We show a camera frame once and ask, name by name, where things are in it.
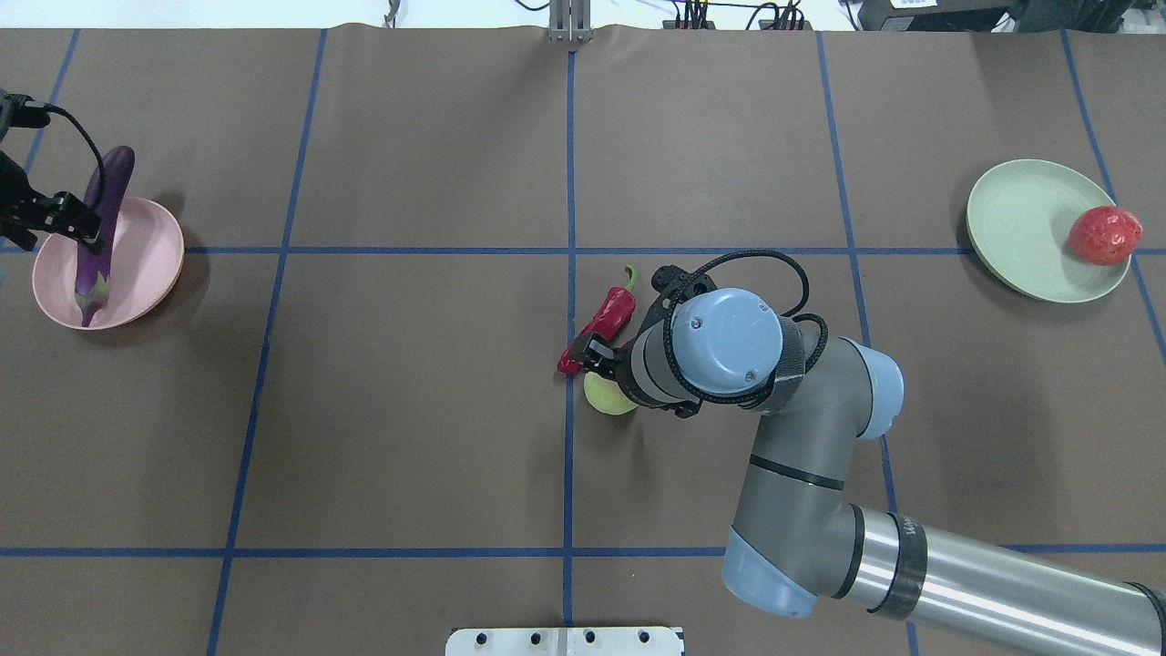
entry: blue joint cap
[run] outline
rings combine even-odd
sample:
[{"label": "blue joint cap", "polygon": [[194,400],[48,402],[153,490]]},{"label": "blue joint cap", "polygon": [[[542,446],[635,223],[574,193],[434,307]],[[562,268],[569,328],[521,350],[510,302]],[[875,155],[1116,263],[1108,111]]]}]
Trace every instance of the blue joint cap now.
[{"label": "blue joint cap", "polygon": [[672,345],[684,379],[711,395],[736,395],[768,379],[781,359],[781,322],[753,291],[728,287],[676,308]]},{"label": "blue joint cap", "polygon": [[849,338],[843,340],[858,351],[871,380],[871,419],[858,439],[877,440],[891,430],[891,423],[902,411],[902,372],[888,355],[866,348]]},{"label": "blue joint cap", "polygon": [[816,594],[781,573],[745,542],[737,529],[729,529],[721,578],[737,599],[782,618],[808,618],[817,602]]}]

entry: green plate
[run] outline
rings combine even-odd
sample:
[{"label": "green plate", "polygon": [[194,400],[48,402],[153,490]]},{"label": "green plate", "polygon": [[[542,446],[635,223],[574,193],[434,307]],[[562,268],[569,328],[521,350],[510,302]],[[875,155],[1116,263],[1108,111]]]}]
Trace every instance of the green plate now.
[{"label": "green plate", "polygon": [[968,198],[968,234],[1000,280],[1034,298],[1080,303],[1117,287],[1130,260],[1097,266],[1069,248],[1086,210],[1114,199],[1084,175],[1044,160],[1012,160],[981,176]]}]

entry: blue grid line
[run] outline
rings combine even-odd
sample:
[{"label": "blue grid line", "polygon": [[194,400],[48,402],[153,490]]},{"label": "blue grid line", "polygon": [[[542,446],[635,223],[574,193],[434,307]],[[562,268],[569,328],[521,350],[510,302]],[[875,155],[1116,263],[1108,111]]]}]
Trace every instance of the blue grid line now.
[{"label": "blue grid line", "polygon": [[[847,193],[847,176],[842,165],[842,147],[838,143],[838,124],[834,113],[834,97],[830,93],[830,71],[826,59],[826,41],[822,33],[814,33],[817,40],[817,61],[822,72],[822,97],[826,101],[826,120],[830,127],[830,148],[834,151],[834,172],[838,183],[838,200],[842,204],[842,223],[847,231],[847,251],[850,255],[850,277],[855,285],[855,303],[858,305],[858,325],[863,334],[863,345],[871,346],[870,324],[866,319],[866,297],[863,294],[862,271],[858,268],[858,247],[855,244],[855,227],[850,217],[850,200]],[[925,251],[926,254],[964,254],[967,248],[871,248],[871,254],[905,254]],[[891,468],[891,447],[886,436],[879,438],[883,451],[883,485],[886,489],[886,505],[891,513],[899,512],[898,495],[894,491],[894,473]]]},{"label": "blue grid line", "polygon": [[0,558],[223,558],[222,549],[150,546],[6,546]]},{"label": "blue grid line", "polygon": [[[1166,553],[1166,543],[1002,544],[1020,553]],[[554,546],[236,548],[232,558],[427,559],[562,558]],[[576,546],[574,558],[722,558],[723,546]],[[5,546],[0,558],[223,558],[225,549],[149,546]]]},{"label": "blue grid line", "polygon": [[1081,110],[1081,121],[1086,125],[1086,135],[1089,136],[1089,146],[1094,150],[1094,157],[1097,160],[1097,169],[1101,170],[1101,179],[1105,185],[1105,192],[1109,197],[1117,199],[1114,195],[1114,183],[1109,179],[1109,168],[1105,167],[1105,160],[1101,156],[1101,146],[1097,143],[1097,135],[1093,131],[1093,121],[1089,120],[1089,111],[1086,110],[1086,96],[1081,90],[1081,79],[1077,77],[1077,64],[1073,59],[1073,49],[1069,47],[1069,33],[1063,28],[1061,29],[1061,47],[1065,49],[1065,63],[1069,66],[1069,78],[1073,80],[1073,91],[1077,96],[1077,108]]},{"label": "blue grid line", "polygon": [[236,558],[562,558],[559,548],[236,549]]},{"label": "blue grid line", "polygon": [[[57,71],[57,80],[52,83],[52,92],[49,93],[49,104],[57,104],[57,97],[61,94],[61,86],[65,83],[65,73],[69,72],[69,64],[72,63],[73,51],[77,49],[77,41],[80,40],[80,29],[75,29],[72,36],[69,38],[69,48],[65,49],[65,58],[61,62],[61,70]],[[33,162],[36,161],[36,153],[41,149],[41,139],[44,137],[44,128],[36,131],[36,135],[33,136],[33,146],[28,149],[28,158],[24,160],[24,172],[33,170]]]},{"label": "blue grid line", "polygon": [[[575,339],[575,50],[567,54],[567,344]],[[574,623],[575,380],[563,392],[563,626]]]},{"label": "blue grid line", "polygon": [[[757,246],[577,246],[575,255],[719,255]],[[791,255],[849,255],[844,246],[775,246]],[[281,246],[188,246],[187,254],[279,254]],[[403,254],[403,255],[567,255],[567,246],[288,246],[288,254]],[[0,245],[0,253],[23,253]],[[914,246],[856,246],[858,255],[975,255],[971,248]],[[1138,256],[1166,255],[1166,248],[1138,248]]]},{"label": "blue grid line", "polygon": [[1128,544],[1002,544],[1020,553],[1166,553],[1166,543]]},{"label": "blue grid line", "polygon": [[[1077,97],[1077,108],[1081,111],[1081,122],[1084,124],[1086,134],[1089,136],[1089,146],[1093,147],[1094,157],[1097,160],[1097,169],[1101,170],[1101,179],[1105,185],[1105,192],[1109,197],[1117,202],[1117,192],[1114,191],[1114,183],[1109,177],[1109,167],[1105,165],[1105,157],[1101,154],[1101,144],[1097,142],[1097,135],[1093,128],[1093,121],[1089,120],[1089,108],[1086,106],[1086,96],[1081,89],[1081,78],[1077,76],[1077,64],[1073,58],[1073,48],[1069,44],[1069,33],[1061,29],[1061,47],[1065,49],[1065,62],[1069,68],[1069,78],[1073,80],[1073,91]],[[1154,251],[1161,251],[1161,248],[1153,248]],[[1133,271],[1133,278],[1138,283],[1138,292],[1142,295],[1142,304],[1146,308],[1146,316],[1150,318],[1150,330],[1153,331],[1154,341],[1158,345],[1158,357],[1161,359],[1163,365],[1166,365],[1166,340],[1163,339],[1161,324],[1158,322],[1158,312],[1154,310],[1154,303],[1150,298],[1150,290],[1146,287],[1146,278],[1142,274],[1142,264],[1138,262],[1138,255],[1146,251],[1139,251],[1130,256],[1130,270]]]},{"label": "blue grid line", "polygon": [[576,558],[722,558],[723,546],[578,546]]},{"label": "blue grid line", "polygon": [[912,656],[919,656],[919,635],[915,633],[915,622],[907,622],[907,649]]},{"label": "blue grid line", "polygon": [[280,290],[283,285],[283,271],[287,267],[288,245],[292,240],[292,226],[295,223],[295,210],[300,197],[300,181],[303,176],[303,161],[308,154],[308,139],[311,133],[311,114],[316,105],[316,92],[319,89],[319,71],[324,63],[324,45],[328,43],[328,30],[319,30],[319,43],[316,45],[316,66],[311,75],[311,87],[308,91],[308,103],[303,117],[303,129],[300,134],[300,151],[296,155],[295,177],[292,181],[292,192],[288,197],[288,213],[283,224],[283,242],[280,260],[275,267],[275,282],[272,285],[272,302],[267,310],[267,324],[264,327],[264,344],[259,353],[259,368],[255,373],[255,390],[251,397],[251,415],[247,418],[247,435],[243,443],[243,457],[239,463],[239,478],[234,488],[234,502],[231,506],[231,522],[227,525],[226,553],[223,556],[223,570],[219,573],[218,593],[215,599],[215,615],[211,620],[210,637],[206,641],[206,655],[215,656],[218,649],[219,629],[223,626],[223,611],[226,606],[226,591],[231,581],[231,565],[234,557],[234,544],[239,532],[239,515],[243,512],[243,495],[247,487],[247,470],[251,466],[251,452],[255,444],[255,426],[259,423],[259,400],[264,394],[264,382],[267,378],[267,360],[272,351],[272,331],[275,325],[275,313],[280,304]]}]

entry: red chili pepper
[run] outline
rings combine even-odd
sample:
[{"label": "red chili pepper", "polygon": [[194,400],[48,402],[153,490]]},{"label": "red chili pepper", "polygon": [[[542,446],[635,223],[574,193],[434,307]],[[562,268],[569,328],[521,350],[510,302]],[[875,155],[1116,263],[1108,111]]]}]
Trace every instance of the red chili pepper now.
[{"label": "red chili pepper", "polygon": [[[583,331],[580,331],[580,336],[593,332],[603,336],[604,340],[614,340],[623,326],[627,324],[627,319],[632,317],[632,312],[635,311],[635,296],[632,295],[632,287],[635,285],[638,274],[632,264],[624,268],[627,270],[627,284],[612,287],[607,290],[607,297],[604,298],[599,310],[595,312]],[[570,353],[571,345],[567,345],[562,358],[559,359],[559,371],[568,376],[575,375],[580,371],[580,364],[568,359]]]}]

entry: purple eggplant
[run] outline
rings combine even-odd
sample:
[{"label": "purple eggplant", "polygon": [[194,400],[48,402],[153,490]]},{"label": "purple eggplant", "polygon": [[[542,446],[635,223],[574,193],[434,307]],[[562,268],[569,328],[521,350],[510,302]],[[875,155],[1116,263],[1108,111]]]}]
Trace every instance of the purple eggplant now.
[{"label": "purple eggplant", "polygon": [[129,146],[118,146],[105,154],[105,193],[98,200],[98,171],[89,178],[85,190],[85,204],[101,219],[98,228],[103,247],[93,254],[84,244],[77,244],[77,280],[73,292],[77,306],[80,308],[80,324],[89,327],[97,310],[105,306],[110,299],[110,268],[113,261],[113,234],[118,228],[118,211],[121,199],[126,196],[129,176],[134,172],[134,149]]}]

